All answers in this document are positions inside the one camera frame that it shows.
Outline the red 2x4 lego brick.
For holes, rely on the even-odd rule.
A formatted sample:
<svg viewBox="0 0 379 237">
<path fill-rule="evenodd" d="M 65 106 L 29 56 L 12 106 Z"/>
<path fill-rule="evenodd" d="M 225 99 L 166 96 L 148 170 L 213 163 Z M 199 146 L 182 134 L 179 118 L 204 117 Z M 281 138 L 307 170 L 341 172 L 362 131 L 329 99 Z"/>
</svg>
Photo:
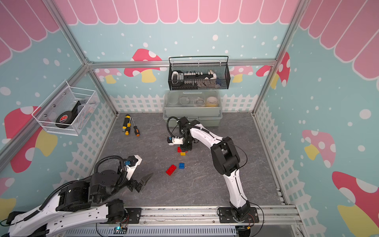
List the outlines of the red 2x4 lego brick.
<svg viewBox="0 0 379 237">
<path fill-rule="evenodd" d="M 180 147 L 177 148 L 178 153 L 187 153 L 187 151 L 182 150 Z"/>
<path fill-rule="evenodd" d="M 169 176 L 171 176 L 171 175 L 174 173 L 174 171 L 175 171 L 176 169 L 177 169 L 177 167 L 176 167 L 175 165 L 171 165 L 171 166 L 167 169 L 166 174 L 169 175 Z"/>
</svg>

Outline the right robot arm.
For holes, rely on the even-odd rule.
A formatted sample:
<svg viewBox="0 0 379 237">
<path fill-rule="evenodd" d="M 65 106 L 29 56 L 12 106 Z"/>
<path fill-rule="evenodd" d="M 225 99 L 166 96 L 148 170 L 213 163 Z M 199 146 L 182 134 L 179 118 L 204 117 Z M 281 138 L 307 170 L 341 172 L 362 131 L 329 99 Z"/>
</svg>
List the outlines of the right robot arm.
<svg viewBox="0 0 379 237">
<path fill-rule="evenodd" d="M 241 222 L 248 217 L 250 202 L 244 193 L 240 180 L 239 148 L 230 137 L 218 136 L 206 129 L 199 121 L 189 121 L 186 117 L 174 118 L 179 127 L 179 136 L 171 135 L 168 143 L 180 145 L 182 151 L 192 150 L 195 142 L 201 142 L 211 152 L 213 165 L 226 182 L 233 218 Z"/>
</svg>

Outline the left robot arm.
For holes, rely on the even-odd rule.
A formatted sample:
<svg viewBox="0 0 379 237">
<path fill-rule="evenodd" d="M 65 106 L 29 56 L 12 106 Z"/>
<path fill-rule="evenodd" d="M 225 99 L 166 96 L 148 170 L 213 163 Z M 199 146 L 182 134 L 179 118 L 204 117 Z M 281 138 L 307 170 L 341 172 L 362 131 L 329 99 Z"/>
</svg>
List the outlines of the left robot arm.
<svg viewBox="0 0 379 237">
<path fill-rule="evenodd" d="M 141 181 L 133 179 L 142 158 L 138 155 L 124 159 L 112 155 L 100 159 L 93 174 L 69 181 L 56 188 L 44 202 L 28 211 L 13 211 L 1 221 L 7 227 L 7 237 L 52 237 L 86 224 L 118 224 L 125 226 L 130 213 L 121 199 L 113 198 L 123 188 L 140 192 L 153 174 Z"/>
</svg>

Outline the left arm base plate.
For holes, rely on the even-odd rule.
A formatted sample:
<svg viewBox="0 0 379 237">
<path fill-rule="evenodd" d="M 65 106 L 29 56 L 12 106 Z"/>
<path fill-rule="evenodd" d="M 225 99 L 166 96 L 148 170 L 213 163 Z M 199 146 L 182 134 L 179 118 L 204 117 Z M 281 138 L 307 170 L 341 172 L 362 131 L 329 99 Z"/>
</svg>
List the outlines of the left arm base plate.
<svg viewBox="0 0 379 237">
<path fill-rule="evenodd" d="M 120 225 L 139 224 L 141 218 L 142 208 L 124 208 L 124 217 Z"/>
</svg>

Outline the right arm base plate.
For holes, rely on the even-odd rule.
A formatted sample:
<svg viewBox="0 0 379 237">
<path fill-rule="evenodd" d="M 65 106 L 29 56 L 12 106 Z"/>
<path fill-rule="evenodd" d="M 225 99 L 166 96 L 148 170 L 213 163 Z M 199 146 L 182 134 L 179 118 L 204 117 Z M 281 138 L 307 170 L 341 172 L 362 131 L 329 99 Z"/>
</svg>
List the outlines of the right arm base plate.
<svg viewBox="0 0 379 237">
<path fill-rule="evenodd" d="M 247 223 L 257 224 L 260 222 L 257 209 L 239 210 L 231 207 L 219 207 L 217 209 L 220 223 Z"/>
</svg>

